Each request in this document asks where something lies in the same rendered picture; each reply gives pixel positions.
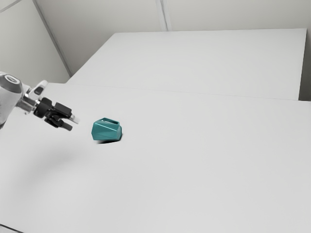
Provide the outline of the teal faceted mug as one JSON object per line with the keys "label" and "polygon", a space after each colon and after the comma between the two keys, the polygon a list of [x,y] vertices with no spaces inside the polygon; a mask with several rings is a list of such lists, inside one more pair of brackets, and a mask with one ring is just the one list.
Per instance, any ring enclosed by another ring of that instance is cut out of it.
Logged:
{"label": "teal faceted mug", "polygon": [[122,127],[118,121],[104,117],[93,123],[91,135],[94,141],[119,141]]}

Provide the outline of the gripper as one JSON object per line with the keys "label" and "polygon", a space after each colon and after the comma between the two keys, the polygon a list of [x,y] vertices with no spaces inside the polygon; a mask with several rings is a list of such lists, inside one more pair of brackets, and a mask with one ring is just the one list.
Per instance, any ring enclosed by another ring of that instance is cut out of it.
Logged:
{"label": "gripper", "polygon": [[[57,116],[53,116],[53,109],[55,110]],[[72,126],[65,123],[62,118],[69,119],[76,124],[80,122],[80,119],[72,113],[70,108],[58,102],[53,107],[52,101],[48,98],[43,98],[40,101],[34,110],[34,115],[41,119],[45,118],[44,121],[55,128],[63,128],[67,131],[71,131]]]}

